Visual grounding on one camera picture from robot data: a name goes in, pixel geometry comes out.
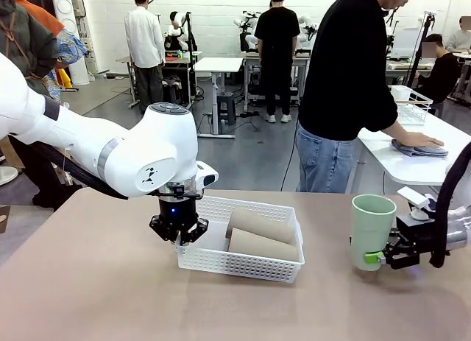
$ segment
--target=robot logo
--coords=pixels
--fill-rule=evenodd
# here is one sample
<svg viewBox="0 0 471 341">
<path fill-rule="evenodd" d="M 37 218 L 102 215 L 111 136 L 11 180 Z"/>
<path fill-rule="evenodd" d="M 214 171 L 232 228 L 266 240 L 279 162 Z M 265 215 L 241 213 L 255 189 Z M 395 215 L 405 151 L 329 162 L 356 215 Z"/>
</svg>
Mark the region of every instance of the robot logo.
<svg viewBox="0 0 471 341">
<path fill-rule="evenodd" d="M 152 177 L 155 173 L 157 173 L 157 170 L 154 170 L 154 168 L 148 168 L 146 169 L 146 172 L 149 172 L 149 177 L 147 178 L 147 180 L 142 180 L 142 183 L 151 183 L 151 185 L 154 185 Z"/>
</svg>

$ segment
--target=folded towel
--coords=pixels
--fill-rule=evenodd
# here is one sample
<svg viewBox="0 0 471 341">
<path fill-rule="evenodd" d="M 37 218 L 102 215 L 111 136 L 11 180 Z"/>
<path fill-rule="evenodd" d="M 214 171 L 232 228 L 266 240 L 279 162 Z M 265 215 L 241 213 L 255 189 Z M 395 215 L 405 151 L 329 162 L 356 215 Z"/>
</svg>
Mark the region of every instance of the folded towel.
<svg viewBox="0 0 471 341">
<path fill-rule="evenodd" d="M 400 144 L 397 140 L 392 140 L 392 145 L 409 157 L 446 158 L 448 156 L 448 151 L 441 147 L 409 147 Z"/>
</svg>

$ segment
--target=orange hoodie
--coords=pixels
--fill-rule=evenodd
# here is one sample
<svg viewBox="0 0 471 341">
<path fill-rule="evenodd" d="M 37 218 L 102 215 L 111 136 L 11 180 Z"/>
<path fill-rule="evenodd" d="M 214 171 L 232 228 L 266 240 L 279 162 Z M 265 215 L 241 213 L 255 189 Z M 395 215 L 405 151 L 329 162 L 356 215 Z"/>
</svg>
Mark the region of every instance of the orange hoodie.
<svg viewBox="0 0 471 341">
<path fill-rule="evenodd" d="M 47 12 L 45 9 L 28 2 L 27 0 L 15 0 L 16 4 L 22 6 L 30 15 L 36 18 L 39 23 L 49 29 L 54 36 L 57 36 L 59 32 L 65 28 L 65 26 L 60 23 L 57 18 L 55 18 L 51 13 Z"/>
</svg>

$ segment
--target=white wire basket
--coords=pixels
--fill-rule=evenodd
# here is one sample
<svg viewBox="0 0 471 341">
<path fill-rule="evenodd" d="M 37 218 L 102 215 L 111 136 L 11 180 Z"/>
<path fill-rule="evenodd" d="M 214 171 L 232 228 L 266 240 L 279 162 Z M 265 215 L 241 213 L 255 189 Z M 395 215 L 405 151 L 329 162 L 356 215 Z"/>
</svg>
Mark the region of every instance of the white wire basket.
<svg viewBox="0 0 471 341">
<path fill-rule="evenodd" d="M 391 94 L 397 104 L 397 120 L 401 125 L 424 125 L 432 99 L 404 85 L 392 85 Z"/>
<path fill-rule="evenodd" d="M 226 230 L 230 215 L 236 207 L 243 207 L 253 211 L 254 214 L 260 214 L 293 227 L 295 235 L 292 244 L 298 249 L 298 261 L 228 253 L 229 239 L 226 239 Z M 289 284 L 294 282 L 305 260 L 302 251 L 301 227 L 293 208 L 205 196 L 197 201 L 196 209 L 201 218 L 209 221 L 208 231 L 192 245 L 187 247 L 176 245 L 180 268 Z"/>
</svg>

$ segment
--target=green cup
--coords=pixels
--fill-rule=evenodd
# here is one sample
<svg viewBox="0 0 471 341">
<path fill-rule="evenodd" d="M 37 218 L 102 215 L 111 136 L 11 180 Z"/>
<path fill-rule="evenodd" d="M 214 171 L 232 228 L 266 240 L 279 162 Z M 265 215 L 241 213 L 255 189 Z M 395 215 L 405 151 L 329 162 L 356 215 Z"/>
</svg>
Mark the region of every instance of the green cup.
<svg viewBox="0 0 471 341">
<path fill-rule="evenodd" d="M 389 232 L 396 218 L 397 206 L 390 199 L 377 195 L 360 195 L 352 201 L 353 264 L 360 270 L 376 271 L 381 264 L 367 264 L 365 254 L 377 253 L 386 247 Z"/>
</svg>

